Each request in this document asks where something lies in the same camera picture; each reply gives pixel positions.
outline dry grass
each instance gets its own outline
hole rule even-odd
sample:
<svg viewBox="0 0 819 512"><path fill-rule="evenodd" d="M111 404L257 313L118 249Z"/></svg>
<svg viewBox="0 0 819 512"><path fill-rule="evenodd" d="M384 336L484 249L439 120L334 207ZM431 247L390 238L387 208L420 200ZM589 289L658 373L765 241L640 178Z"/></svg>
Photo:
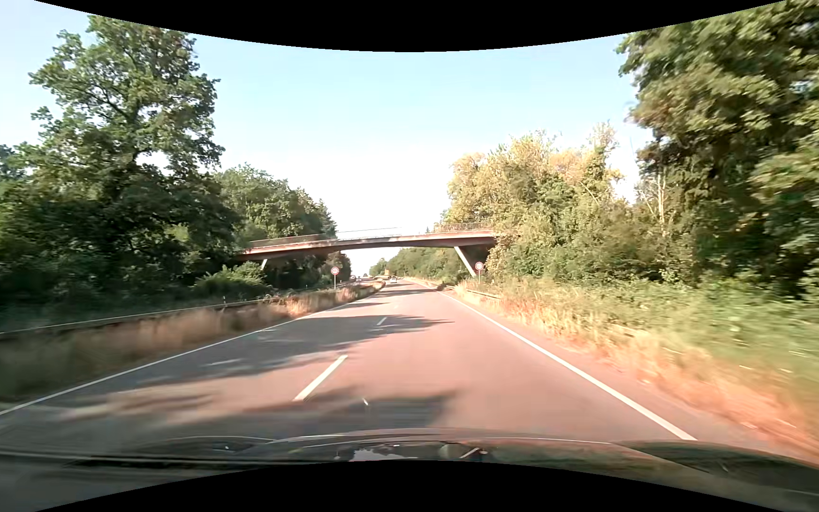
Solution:
<svg viewBox="0 0 819 512"><path fill-rule="evenodd" d="M760 318L763 313L757 311L755 317L753 311L746 311L752 306L741 305L753 322L761 322L760 328L773 331L770 335L781 343L765 343L763 336L757 339L742 332L752 339L748 343L735 338L739 330L719 328L731 341L741 342L737 344L744 348L737 350L717 342L713 313L705 308L708 314L700 314L696 304L682 303L683 316L673 313L665 328L660 323L634 329L616 322L609 313L614 309L611 302L586 296L582 290L566 291L563 296L532 288L505 291L504 298L496 300L469 293L463 284L454 290L466 302L533 326L566 348L594 355L645 384L753 428L819 462L819 361L783 357L786 346L794 346L786 336L807 336L806 354L817 352L812 340L818 338L813 329L819 327L811 322L806 322L807 332L797 332L797 327L794 332L780 332ZM786 317L771 322L789 323Z"/></svg>
<svg viewBox="0 0 819 512"><path fill-rule="evenodd" d="M64 389L242 332L366 297L384 284L303 293L278 303L184 311L55 335L0 342L0 400Z"/></svg>

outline asphalt road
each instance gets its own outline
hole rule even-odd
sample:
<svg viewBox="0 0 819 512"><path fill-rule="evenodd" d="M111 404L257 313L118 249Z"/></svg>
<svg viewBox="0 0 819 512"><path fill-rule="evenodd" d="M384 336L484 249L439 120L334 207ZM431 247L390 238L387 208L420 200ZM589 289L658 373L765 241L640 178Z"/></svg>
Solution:
<svg viewBox="0 0 819 512"><path fill-rule="evenodd" d="M0 449L104 453L178 436L421 426L781 451L526 327L405 281L3 413ZM0 485L20 473L0 467Z"/></svg>

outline car hood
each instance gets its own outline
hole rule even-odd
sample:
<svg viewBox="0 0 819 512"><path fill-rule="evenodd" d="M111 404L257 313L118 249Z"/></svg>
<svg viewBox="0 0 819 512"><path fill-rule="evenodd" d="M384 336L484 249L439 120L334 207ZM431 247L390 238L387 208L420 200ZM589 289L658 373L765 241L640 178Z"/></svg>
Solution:
<svg viewBox="0 0 819 512"><path fill-rule="evenodd" d="M15 460L16 454L6 457ZM819 466L756 450L696 441L602 443L458 428L381 429L267 439L188 436L102 456L23 454L61 459L80 470L157 471L172 480L278 465L440 460L539 466L608 475L718 495L778 510L819 510Z"/></svg>

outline pedestrian bridge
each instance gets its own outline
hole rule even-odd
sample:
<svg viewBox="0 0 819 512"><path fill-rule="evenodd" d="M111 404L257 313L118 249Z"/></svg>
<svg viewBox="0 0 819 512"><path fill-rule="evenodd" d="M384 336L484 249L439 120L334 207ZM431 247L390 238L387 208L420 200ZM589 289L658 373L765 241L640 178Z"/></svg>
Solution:
<svg viewBox="0 0 819 512"><path fill-rule="evenodd" d="M338 250L372 249L377 247L452 247L463 260L467 270L475 274L472 264L484 261L488 250L495 245L495 233L484 222L464 224L436 224L424 232L400 232L400 229L363 229L352 232L389 230L386 234L343 238L325 234L251 241L250 247L238 255L239 260L261 261L294 258L309 254L329 254Z"/></svg>

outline sky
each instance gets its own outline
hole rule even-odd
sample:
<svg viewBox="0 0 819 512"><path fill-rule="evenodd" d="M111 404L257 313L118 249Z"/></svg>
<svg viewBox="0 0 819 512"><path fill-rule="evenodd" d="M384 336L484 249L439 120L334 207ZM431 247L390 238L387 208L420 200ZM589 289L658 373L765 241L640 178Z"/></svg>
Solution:
<svg viewBox="0 0 819 512"><path fill-rule="evenodd" d="M0 143L37 141L30 114L53 101L27 74L51 56L60 30L83 34L86 16L0 0ZM620 146L610 164L626 176L618 191L631 197L633 150L651 138L626 121L635 89L618 76L622 36L443 53L194 37L201 71L220 79L214 123L215 142L226 148L222 167L248 163L289 180L323 200L350 235L425 231L449 206L454 160L537 129L578 146L596 123L611 123ZM397 251L347 255L364 273Z"/></svg>

